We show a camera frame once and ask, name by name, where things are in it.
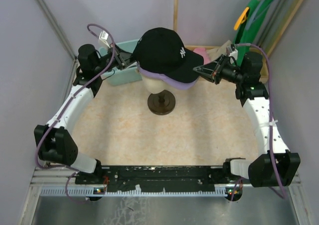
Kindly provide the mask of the purple cap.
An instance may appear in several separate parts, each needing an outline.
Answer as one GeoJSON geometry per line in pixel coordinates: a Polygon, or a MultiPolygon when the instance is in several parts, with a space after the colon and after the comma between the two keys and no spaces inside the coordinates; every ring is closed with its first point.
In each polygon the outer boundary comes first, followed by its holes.
{"type": "Polygon", "coordinates": [[[198,81],[198,78],[197,78],[197,79],[195,79],[195,81],[193,81],[191,83],[182,83],[182,82],[176,81],[176,80],[174,80],[174,79],[172,79],[164,74],[152,73],[152,72],[149,72],[147,70],[144,70],[139,65],[139,63],[137,63],[137,70],[138,70],[140,75],[144,75],[144,76],[147,76],[149,78],[163,80],[164,82],[166,82],[169,85],[170,89],[174,88],[174,89],[178,89],[178,90],[188,90],[191,87],[193,87],[198,81]]]}

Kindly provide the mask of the black cap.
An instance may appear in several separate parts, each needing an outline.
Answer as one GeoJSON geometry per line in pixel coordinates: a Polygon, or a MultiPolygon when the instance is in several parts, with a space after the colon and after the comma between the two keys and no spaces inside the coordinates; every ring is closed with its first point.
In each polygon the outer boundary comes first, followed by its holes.
{"type": "Polygon", "coordinates": [[[202,56],[187,49],[175,31],[163,27],[146,31],[132,56],[144,70],[164,74],[182,83],[195,81],[199,74],[193,68],[204,65],[202,56]]]}

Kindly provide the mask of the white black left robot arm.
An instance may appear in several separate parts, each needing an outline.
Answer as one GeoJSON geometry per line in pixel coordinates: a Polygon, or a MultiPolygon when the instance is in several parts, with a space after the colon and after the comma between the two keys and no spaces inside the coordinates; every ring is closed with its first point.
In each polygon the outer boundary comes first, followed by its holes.
{"type": "Polygon", "coordinates": [[[130,69],[135,62],[133,49],[122,43],[113,44],[103,52],[92,44],[78,49],[78,66],[75,79],[66,100],[57,113],[44,125],[34,129],[36,165],[45,169],[40,161],[50,163],[48,169],[66,167],[75,173],[85,174],[94,184],[104,177],[101,162],[81,153],[72,138],[72,132],[85,108],[96,97],[103,83],[102,75],[108,71],[130,69]]]}

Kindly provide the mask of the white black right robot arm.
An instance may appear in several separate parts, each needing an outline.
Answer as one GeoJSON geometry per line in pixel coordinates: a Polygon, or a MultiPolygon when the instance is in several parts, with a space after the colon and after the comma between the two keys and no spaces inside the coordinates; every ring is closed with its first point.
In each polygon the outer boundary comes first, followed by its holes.
{"type": "Polygon", "coordinates": [[[215,61],[193,68],[202,78],[218,85],[222,80],[236,85],[235,96],[246,111],[257,138],[258,157],[254,161],[229,158],[224,162],[223,179],[234,183],[240,177],[253,187],[289,186],[301,163],[283,141],[276,122],[270,118],[270,96],[260,82],[263,57],[247,52],[240,66],[234,57],[221,55],[215,61]]]}

